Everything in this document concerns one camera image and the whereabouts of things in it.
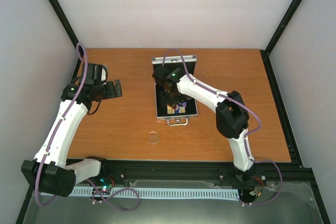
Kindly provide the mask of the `blue gold card deck box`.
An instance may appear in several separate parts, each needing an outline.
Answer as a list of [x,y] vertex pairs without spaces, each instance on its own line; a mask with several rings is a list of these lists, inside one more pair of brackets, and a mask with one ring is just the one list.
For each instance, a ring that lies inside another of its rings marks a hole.
[[179,108],[176,104],[172,105],[167,105],[166,106],[167,114],[173,115],[173,114],[183,114],[186,112],[186,107],[185,108]]

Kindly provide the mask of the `clear round dealer button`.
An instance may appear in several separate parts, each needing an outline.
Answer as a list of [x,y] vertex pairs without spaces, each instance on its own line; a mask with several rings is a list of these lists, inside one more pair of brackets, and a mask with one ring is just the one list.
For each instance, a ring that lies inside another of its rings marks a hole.
[[160,141],[160,135],[156,131],[151,131],[147,134],[146,139],[150,144],[154,145]]

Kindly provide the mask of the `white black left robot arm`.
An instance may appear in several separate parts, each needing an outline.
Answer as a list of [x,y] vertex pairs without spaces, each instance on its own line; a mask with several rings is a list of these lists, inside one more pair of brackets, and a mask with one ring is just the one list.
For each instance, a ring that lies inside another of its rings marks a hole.
[[63,89],[58,114],[44,144],[31,161],[25,160],[21,166],[35,192],[67,197],[75,185],[88,178],[100,184],[108,180],[104,158],[88,156],[68,165],[67,156],[82,119],[92,114],[93,102],[121,96],[121,83],[108,80],[107,66],[84,65],[81,75]]

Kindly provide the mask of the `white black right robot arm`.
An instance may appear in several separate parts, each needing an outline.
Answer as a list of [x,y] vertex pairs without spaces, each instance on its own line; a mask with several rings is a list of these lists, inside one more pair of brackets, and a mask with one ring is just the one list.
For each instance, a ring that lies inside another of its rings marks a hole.
[[182,68],[171,71],[159,65],[154,69],[152,77],[160,87],[161,105],[176,110],[194,99],[215,113],[216,128],[229,141],[235,168],[242,176],[247,176],[253,161],[247,138],[249,114],[241,95],[236,91],[227,93],[215,90]]

